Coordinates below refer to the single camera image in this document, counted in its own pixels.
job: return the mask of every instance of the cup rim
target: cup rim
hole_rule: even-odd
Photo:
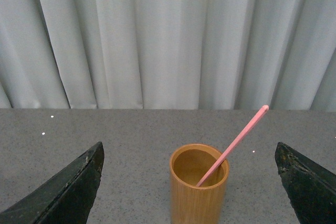
[[[187,186],[187,187],[190,187],[190,188],[198,189],[198,190],[207,190],[207,189],[212,189],[212,188],[215,188],[215,187],[217,187],[217,186],[220,186],[222,183],[224,183],[224,182],[227,180],[227,177],[228,177],[228,175],[229,175],[229,171],[230,171],[230,169],[229,169],[229,162],[228,162],[227,159],[225,159],[225,160],[222,162],[222,164],[221,164],[223,170],[225,169],[225,171],[226,171],[225,174],[224,174],[224,177],[223,177],[219,182],[217,182],[216,184],[211,185],[211,186],[193,186],[193,185],[190,185],[190,184],[184,182],[183,180],[181,180],[181,179],[176,175],[176,173],[175,173],[175,171],[174,171],[174,169],[173,169],[173,159],[174,159],[174,158],[176,159],[178,155],[180,155],[181,153],[183,153],[183,152],[185,152],[185,151],[188,151],[188,150],[200,150],[200,151],[205,151],[204,148],[210,148],[210,149],[212,149],[213,152],[218,153],[218,157],[220,157],[220,155],[221,155],[221,152],[220,152],[218,149],[216,149],[216,148],[214,148],[214,147],[212,147],[212,146],[210,146],[210,145],[207,145],[207,144],[196,144],[196,143],[194,143],[194,144],[185,144],[185,145],[179,147],[179,148],[176,149],[176,150],[172,153],[172,155],[170,156],[170,160],[169,160],[169,169],[170,169],[170,172],[171,172],[172,176],[174,176],[174,177],[175,177],[180,183],[182,183],[183,185],[185,185],[185,186]]]

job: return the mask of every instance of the speckled table surface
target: speckled table surface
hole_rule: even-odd
[[[224,150],[255,112],[0,109],[0,211],[102,141],[88,223],[170,223],[173,151],[188,143]],[[336,113],[271,110],[228,158],[219,223],[299,223],[277,174],[280,141],[336,173]]]

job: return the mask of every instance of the curtain fold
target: curtain fold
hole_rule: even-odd
[[[336,0],[0,0],[0,108],[336,111]]]

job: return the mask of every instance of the bamboo cup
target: bamboo cup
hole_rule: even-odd
[[[217,224],[229,174],[227,160],[210,177],[196,184],[221,156],[219,150],[204,144],[178,148],[170,158],[171,223]]]

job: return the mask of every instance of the pink stick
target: pink stick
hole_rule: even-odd
[[[257,112],[257,114],[249,121],[249,123],[243,128],[236,139],[230,144],[230,146],[225,150],[225,152],[219,157],[219,159],[213,164],[213,166],[206,172],[206,174],[201,178],[196,186],[201,186],[201,184],[206,181],[206,179],[221,165],[221,163],[226,159],[226,157],[233,151],[233,149],[243,140],[243,138],[253,129],[254,126],[259,122],[259,120],[268,111],[268,106],[264,105]]]

